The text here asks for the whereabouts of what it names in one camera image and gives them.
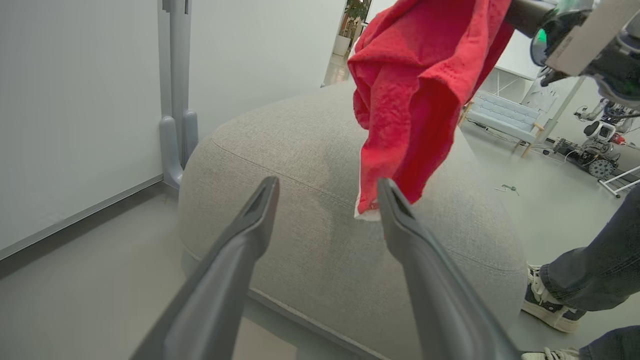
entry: gray ottoman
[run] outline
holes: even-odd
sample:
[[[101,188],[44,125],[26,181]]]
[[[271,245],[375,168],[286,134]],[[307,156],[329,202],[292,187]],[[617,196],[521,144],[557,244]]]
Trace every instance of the gray ottoman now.
[[[340,83],[276,102],[200,142],[180,189],[180,237],[200,259],[260,181],[278,176],[276,224],[250,296],[367,357],[420,359],[402,268],[381,225],[353,218],[367,138],[353,115],[354,87]],[[526,266],[492,188],[457,131],[414,213],[509,327],[524,298]]]

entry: pants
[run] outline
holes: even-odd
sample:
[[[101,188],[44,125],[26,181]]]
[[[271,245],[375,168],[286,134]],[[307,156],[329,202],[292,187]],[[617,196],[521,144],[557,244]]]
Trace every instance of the pants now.
[[[562,305],[606,310],[640,291],[640,186],[587,247],[543,265],[540,277]],[[640,326],[608,332],[580,349],[580,359],[640,359]]]

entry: sneaker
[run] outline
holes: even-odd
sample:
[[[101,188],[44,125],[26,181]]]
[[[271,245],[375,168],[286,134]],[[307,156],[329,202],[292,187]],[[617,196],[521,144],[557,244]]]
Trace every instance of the sneaker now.
[[[560,304],[542,283],[540,266],[533,265],[529,265],[529,286],[522,309],[562,332],[575,332],[580,318],[586,314]]]
[[[551,351],[545,347],[543,352],[528,352],[522,354],[521,360],[578,360],[578,350],[569,348],[560,351]]]

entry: red cloth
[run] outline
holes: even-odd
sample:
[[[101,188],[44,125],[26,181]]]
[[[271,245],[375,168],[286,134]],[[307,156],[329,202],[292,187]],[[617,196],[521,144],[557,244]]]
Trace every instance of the red cloth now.
[[[358,39],[349,70],[353,107],[369,130],[360,152],[357,212],[377,209],[391,177],[416,202],[453,144],[460,108],[506,47],[510,0],[398,0]]]

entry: person's leg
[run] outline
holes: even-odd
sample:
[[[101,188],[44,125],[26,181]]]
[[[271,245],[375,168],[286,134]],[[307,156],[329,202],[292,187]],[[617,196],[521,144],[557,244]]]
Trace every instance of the person's leg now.
[[[609,331],[580,350],[544,348],[541,352],[524,352],[522,360],[636,360],[640,359],[640,326]]]
[[[640,359],[640,326],[609,331],[580,349],[580,360]]]
[[[587,247],[529,266],[522,309],[564,332],[586,311],[610,309],[640,291],[640,186]]]
[[[543,265],[540,277],[560,304],[585,311],[611,309],[640,291],[640,186],[589,246]]]

